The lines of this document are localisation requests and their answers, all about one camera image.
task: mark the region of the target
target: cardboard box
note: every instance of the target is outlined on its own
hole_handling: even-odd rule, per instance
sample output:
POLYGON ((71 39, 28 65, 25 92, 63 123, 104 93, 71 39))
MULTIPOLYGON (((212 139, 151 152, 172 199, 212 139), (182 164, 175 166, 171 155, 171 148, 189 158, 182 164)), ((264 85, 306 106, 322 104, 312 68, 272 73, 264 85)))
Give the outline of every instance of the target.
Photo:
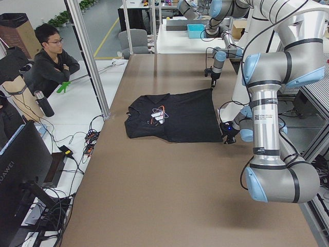
POLYGON ((0 37, 9 47, 18 46, 28 58, 34 58, 41 50, 41 44, 36 39, 30 21, 17 28, 0 26, 0 37))
POLYGON ((247 20, 235 20, 233 21, 232 36, 239 40, 244 33, 244 29, 247 26, 247 20))

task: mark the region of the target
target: computer monitor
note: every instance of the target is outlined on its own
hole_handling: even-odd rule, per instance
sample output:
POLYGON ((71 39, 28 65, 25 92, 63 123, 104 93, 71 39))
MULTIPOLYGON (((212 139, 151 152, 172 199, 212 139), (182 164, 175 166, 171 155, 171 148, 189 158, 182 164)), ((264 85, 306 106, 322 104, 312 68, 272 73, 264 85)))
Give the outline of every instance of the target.
POLYGON ((35 199, 26 183, 41 186, 52 156, 33 122, 13 136, 0 155, 0 246, 10 245, 35 199))

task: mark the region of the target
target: gray chair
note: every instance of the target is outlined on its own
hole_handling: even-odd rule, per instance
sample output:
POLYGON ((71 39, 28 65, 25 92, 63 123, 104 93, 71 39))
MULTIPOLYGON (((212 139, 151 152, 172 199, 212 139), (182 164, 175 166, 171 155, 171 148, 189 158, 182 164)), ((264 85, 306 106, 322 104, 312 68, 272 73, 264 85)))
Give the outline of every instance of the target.
MULTIPOLYGON (((132 37, 132 45, 133 52, 135 54, 148 54, 148 34, 143 29, 131 29, 131 37, 132 37)), ((119 33, 119 41, 122 49, 122 54, 124 59, 129 59, 130 51, 129 51, 129 43, 127 31, 123 31, 119 33)))

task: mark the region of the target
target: black thermos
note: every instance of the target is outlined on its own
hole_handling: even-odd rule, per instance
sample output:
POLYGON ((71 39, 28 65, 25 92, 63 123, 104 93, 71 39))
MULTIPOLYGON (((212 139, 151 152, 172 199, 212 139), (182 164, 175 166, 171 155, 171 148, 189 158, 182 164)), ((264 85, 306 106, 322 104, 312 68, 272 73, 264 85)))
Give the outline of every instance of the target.
POLYGON ((37 90, 34 92, 34 95, 36 97, 36 100, 40 106, 40 108, 42 109, 43 113, 47 116, 47 117, 51 117, 55 114, 55 112, 53 112, 48 99, 43 95, 42 91, 37 90))

